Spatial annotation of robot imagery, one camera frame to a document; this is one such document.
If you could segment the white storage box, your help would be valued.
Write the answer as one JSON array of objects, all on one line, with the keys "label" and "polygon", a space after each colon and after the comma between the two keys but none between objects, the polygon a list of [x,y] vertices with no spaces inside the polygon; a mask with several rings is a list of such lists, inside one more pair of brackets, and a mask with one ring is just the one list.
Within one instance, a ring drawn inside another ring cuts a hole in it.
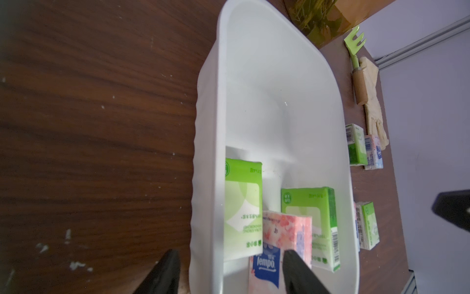
[{"label": "white storage box", "polygon": [[197,83],[189,285],[244,294],[248,259],[223,257],[225,159],[263,165],[265,209],[284,187],[335,191],[340,269],[314,273],[333,294],[359,290],[355,210],[339,87],[324,56],[267,1],[227,1]]}]

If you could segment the pink blue tissue pack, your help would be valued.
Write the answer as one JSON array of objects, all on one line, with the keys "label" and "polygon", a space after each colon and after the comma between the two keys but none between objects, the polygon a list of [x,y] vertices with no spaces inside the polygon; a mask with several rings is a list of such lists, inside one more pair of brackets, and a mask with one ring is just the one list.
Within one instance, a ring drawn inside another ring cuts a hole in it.
[{"label": "pink blue tissue pack", "polygon": [[366,170],[383,169],[383,157],[381,152],[381,142],[377,136],[366,135],[365,147],[367,152],[367,165],[364,166]]}]

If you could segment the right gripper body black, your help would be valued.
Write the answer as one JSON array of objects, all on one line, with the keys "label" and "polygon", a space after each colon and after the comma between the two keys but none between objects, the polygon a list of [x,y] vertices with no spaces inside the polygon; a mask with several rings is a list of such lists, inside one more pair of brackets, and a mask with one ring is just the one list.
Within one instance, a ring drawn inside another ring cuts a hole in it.
[{"label": "right gripper body black", "polygon": [[470,231],[470,190],[441,192],[432,212],[455,226]]}]

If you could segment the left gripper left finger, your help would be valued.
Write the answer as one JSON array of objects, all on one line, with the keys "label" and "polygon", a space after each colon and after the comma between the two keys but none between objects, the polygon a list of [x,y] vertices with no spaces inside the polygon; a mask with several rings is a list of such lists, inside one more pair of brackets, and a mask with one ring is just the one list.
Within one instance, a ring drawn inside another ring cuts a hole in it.
[{"label": "left gripper left finger", "polygon": [[175,249],[165,252],[133,294],[177,294],[181,273],[180,254]]}]

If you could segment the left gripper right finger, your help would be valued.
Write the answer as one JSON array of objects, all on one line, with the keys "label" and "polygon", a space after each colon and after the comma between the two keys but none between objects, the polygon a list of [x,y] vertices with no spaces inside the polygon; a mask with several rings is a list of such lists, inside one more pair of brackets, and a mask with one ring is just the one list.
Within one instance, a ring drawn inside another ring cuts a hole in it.
[{"label": "left gripper right finger", "polygon": [[286,293],[330,294],[296,251],[290,249],[284,252],[282,270]]}]

